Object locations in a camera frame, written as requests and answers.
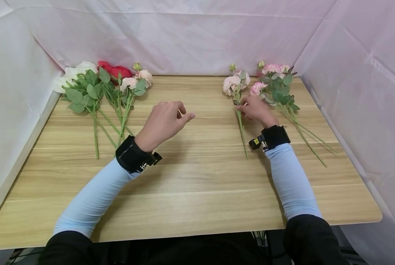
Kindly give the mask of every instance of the red rose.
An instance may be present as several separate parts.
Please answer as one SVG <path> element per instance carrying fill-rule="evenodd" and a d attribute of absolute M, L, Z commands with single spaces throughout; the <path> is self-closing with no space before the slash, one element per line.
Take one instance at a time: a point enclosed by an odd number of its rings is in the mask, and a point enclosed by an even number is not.
<path fill-rule="evenodd" d="M 118 74 L 121 73 L 121 78 L 131 77 L 131 72 L 128 68 L 122 66 L 112 67 L 111 75 L 118 78 Z"/>
<path fill-rule="evenodd" d="M 98 61 L 99 67 L 102 67 L 106 70 L 110 75 L 113 75 L 114 78 L 118 80 L 118 74 L 121 73 L 121 78 L 131 77 L 133 76 L 128 68 L 122 66 L 112 67 L 106 61 Z"/>

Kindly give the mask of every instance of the black sleeve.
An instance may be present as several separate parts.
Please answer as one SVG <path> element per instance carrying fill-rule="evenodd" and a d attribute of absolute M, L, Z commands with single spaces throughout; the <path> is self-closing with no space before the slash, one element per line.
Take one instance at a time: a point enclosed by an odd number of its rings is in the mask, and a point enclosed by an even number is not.
<path fill-rule="evenodd" d="M 99 264 L 99 256 L 92 250 L 92 241 L 74 231 L 54 235 L 39 257 L 39 265 L 93 265 Z"/>
<path fill-rule="evenodd" d="M 283 244 L 296 265 L 349 265 L 329 224 L 314 215 L 291 218 L 284 231 Z"/>

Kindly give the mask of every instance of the light blue sleeve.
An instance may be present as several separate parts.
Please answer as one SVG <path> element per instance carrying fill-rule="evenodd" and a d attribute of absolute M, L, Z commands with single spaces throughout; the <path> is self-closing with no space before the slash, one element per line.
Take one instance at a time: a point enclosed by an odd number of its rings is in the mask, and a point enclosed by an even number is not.
<path fill-rule="evenodd" d="M 53 235 L 77 231 L 90 237 L 120 190 L 139 175 L 128 173 L 113 159 L 71 201 L 56 222 Z"/>
<path fill-rule="evenodd" d="M 273 182 L 287 220 L 298 215 L 322 218 L 309 180 L 290 144 L 265 152 L 271 162 Z"/>

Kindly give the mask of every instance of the person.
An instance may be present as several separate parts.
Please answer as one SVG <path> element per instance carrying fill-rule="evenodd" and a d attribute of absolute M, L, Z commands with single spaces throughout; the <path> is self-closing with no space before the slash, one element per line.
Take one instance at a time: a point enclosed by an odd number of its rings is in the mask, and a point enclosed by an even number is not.
<path fill-rule="evenodd" d="M 237 106 L 244 117 L 266 129 L 279 127 L 267 105 L 257 97 L 243 98 Z M 149 154 L 175 136 L 195 117 L 181 101 L 154 106 L 144 127 L 122 152 L 109 162 L 72 200 L 56 222 L 53 236 L 39 257 L 39 264 L 100 264 L 89 239 L 96 224 L 128 182 L 143 167 L 133 167 L 136 156 L 120 158 L 131 148 Z M 349 264 L 341 256 L 337 238 L 323 219 L 311 185 L 288 142 L 266 149 L 273 182 L 287 225 L 284 248 L 295 264 Z M 134 240 L 126 264 L 266 264 L 250 232 L 154 240 Z"/>

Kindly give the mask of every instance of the wood grain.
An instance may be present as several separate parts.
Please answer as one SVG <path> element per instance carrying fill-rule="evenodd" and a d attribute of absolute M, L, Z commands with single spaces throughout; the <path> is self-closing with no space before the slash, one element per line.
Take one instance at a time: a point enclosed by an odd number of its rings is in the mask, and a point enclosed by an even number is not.
<path fill-rule="evenodd" d="M 222 93 L 224 77 L 159 76 L 137 98 L 128 125 L 140 131 L 153 105 L 181 100 L 196 118 L 158 152 L 164 157 L 128 184 L 92 236 L 95 242 L 280 229 L 281 203 L 261 150 L 245 154 L 233 104 Z M 300 79 L 291 93 L 301 107 L 300 122 L 339 151 L 314 144 L 317 160 L 290 122 L 292 146 L 311 182 L 323 217 L 331 225 L 381 220 L 381 212 Z M 58 102 L 0 209 L 0 248 L 45 245 L 72 198 L 112 158 L 114 148 L 99 130 L 95 159 L 92 118 L 73 114 Z M 106 103 L 103 111 L 118 126 Z M 100 119 L 112 137 L 116 133 Z M 261 126 L 245 121 L 246 140 Z"/>

